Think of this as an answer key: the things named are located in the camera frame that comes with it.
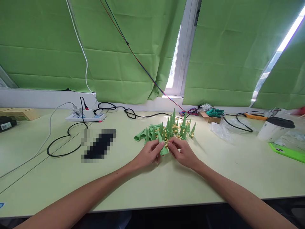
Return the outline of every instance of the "orange tool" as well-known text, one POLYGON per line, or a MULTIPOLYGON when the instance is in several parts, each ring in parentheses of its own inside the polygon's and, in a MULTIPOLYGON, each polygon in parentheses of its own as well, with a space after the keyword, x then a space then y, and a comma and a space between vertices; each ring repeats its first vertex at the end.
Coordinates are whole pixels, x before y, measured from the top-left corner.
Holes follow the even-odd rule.
POLYGON ((266 119, 268 118, 268 117, 264 117, 260 114, 245 113, 245 115, 247 118, 258 119, 258 120, 263 120, 263 121, 266 121, 266 119))

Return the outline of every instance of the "finger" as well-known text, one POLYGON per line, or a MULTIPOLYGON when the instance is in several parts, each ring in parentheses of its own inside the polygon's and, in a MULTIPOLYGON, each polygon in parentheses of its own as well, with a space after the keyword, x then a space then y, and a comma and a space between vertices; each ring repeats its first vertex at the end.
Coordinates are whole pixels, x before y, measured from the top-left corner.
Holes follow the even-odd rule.
POLYGON ((160 160, 161 160, 161 155, 160 155, 160 154, 157 154, 157 164, 160 163, 160 160))
POLYGON ((179 151, 178 151, 178 149, 176 148, 176 146, 174 146, 174 144, 173 143, 169 143, 168 144, 168 148, 172 151, 172 153, 175 155, 175 157, 177 158, 177 155, 179 155, 179 151))
POLYGON ((168 140, 168 142, 171 142, 174 145, 180 147, 181 140, 176 137, 172 137, 170 140, 168 140))
POLYGON ((157 157, 157 155, 160 154, 160 151, 163 149, 164 145, 165 145, 165 142, 162 141, 162 142, 159 143, 159 144, 156 146, 156 148, 155 148, 153 151, 151 151, 150 153, 153 154, 155 157, 157 157))
POLYGON ((153 141, 149 141, 149 147, 151 148, 151 150, 155 149, 155 147, 159 144, 159 140, 153 140, 153 141))
POLYGON ((176 159, 176 156, 174 155, 174 153, 173 153, 171 150, 169 150, 169 152, 170 152, 171 155, 176 159))
POLYGON ((177 144, 174 144, 174 146, 175 146, 177 149, 180 149, 180 147, 179 147, 177 144))
POLYGON ((152 164, 157 160, 157 158, 155 158, 153 161, 152 161, 152 164))

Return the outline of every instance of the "black device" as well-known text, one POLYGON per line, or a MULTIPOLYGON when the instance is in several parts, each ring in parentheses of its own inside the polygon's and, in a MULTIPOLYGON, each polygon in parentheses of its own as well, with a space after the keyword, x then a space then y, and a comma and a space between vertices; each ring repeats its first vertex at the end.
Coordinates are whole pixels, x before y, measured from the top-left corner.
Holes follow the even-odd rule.
POLYGON ((0 116, 0 132, 5 131, 15 125, 17 125, 16 120, 6 116, 0 116))

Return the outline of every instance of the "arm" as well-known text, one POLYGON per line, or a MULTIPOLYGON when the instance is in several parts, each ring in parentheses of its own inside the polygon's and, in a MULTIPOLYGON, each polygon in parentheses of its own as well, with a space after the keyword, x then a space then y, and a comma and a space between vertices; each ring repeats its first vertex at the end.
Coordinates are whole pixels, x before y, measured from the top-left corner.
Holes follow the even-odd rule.
POLYGON ((101 199, 121 185, 136 170, 160 161, 160 151, 165 145, 158 140, 148 142, 140 153, 122 168, 98 178, 38 212, 17 229, 32 228, 71 228, 101 199))
POLYGON ((251 227, 255 229, 296 228, 253 193, 215 172, 200 161, 185 140, 171 138, 168 147, 179 163, 201 175, 251 227))

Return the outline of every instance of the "green phone case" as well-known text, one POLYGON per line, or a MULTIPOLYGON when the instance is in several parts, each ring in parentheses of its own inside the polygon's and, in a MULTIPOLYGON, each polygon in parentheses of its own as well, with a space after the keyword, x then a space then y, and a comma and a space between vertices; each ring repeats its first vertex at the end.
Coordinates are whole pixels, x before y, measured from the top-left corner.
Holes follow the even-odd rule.
POLYGON ((269 143, 270 147, 272 148, 273 151, 275 151, 278 154, 282 154, 286 157, 290 157, 292 159, 295 159, 297 161, 305 163, 305 154, 300 153, 297 151, 294 151, 292 149, 288 149, 286 147, 274 144, 274 143, 269 143))

